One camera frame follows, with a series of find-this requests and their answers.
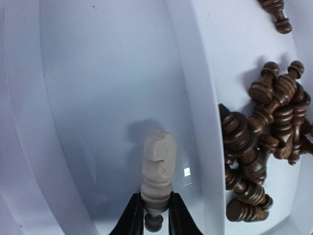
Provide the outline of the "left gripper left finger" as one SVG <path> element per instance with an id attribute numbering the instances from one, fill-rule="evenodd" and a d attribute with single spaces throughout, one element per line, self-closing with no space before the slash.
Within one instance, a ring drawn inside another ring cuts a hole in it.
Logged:
<path id="1" fill-rule="evenodd" d="M 140 193 L 134 193 L 110 235 L 142 235 L 144 204 Z"/>

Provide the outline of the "dark chess pawn piece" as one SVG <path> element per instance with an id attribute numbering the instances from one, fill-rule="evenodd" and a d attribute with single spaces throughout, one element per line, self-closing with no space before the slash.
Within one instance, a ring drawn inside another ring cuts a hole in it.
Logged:
<path id="1" fill-rule="evenodd" d="M 164 221 L 162 215 L 152 216 L 149 213 L 145 215 L 144 220 L 145 228 L 152 233 L 160 231 Z"/>

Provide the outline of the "white plastic compartment tray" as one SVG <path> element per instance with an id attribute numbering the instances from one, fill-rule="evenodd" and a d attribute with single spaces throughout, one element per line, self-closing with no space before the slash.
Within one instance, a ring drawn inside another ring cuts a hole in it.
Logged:
<path id="1" fill-rule="evenodd" d="M 146 137 L 178 144 L 173 189 L 206 235 L 310 235 L 313 158 L 270 158 L 269 218 L 231 223 L 218 105 L 249 115 L 267 61 L 313 92 L 313 3 L 278 33 L 255 0 L 3 0 L 0 232 L 107 235 L 142 182 Z"/>

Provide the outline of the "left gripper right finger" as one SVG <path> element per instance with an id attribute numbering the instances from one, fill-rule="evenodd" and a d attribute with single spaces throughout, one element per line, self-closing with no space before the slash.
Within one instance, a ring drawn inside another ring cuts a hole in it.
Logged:
<path id="1" fill-rule="evenodd" d="M 170 235 L 203 235 L 181 195 L 173 191 L 169 199 L 168 221 Z"/>

